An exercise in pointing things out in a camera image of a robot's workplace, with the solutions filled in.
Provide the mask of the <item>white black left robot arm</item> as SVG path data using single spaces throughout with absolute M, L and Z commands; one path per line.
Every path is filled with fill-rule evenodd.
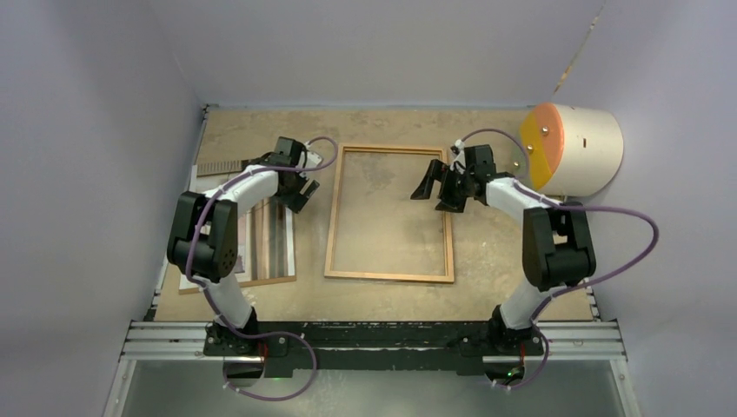
M 178 197 L 167 259 L 203 293 L 215 315 L 214 329 L 236 354 L 251 354 L 265 336 L 234 273 L 238 220 L 271 197 L 294 213 L 303 209 L 319 187 L 311 173 L 335 162 L 316 153 L 312 144 L 280 137 L 272 151 L 243 162 L 241 172 L 224 184 Z

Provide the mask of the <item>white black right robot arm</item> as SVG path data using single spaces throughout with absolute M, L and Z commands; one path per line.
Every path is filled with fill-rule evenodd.
M 593 275 L 596 260 L 588 218 L 575 205 L 544 202 L 510 173 L 498 170 L 490 146 L 455 145 L 452 150 L 451 163 L 429 163 L 410 197 L 427 200 L 438 183 L 438 211 L 461 213 L 473 199 L 519 222 L 524 279 L 495 307 L 487 330 L 490 347 L 507 354 L 532 339 L 537 309 L 545 300 Z

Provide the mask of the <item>wooden picture frame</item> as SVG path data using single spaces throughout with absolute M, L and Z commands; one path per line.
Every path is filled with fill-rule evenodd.
M 410 196 L 442 147 L 342 144 L 335 162 L 325 276 L 452 284 L 452 217 Z

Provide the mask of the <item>glossy photo print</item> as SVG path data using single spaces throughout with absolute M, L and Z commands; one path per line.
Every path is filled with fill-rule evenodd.
M 296 276 L 294 213 L 276 197 L 273 167 L 249 165 L 203 191 L 182 193 L 167 257 L 201 288 L 226 278 L 245 281 Z

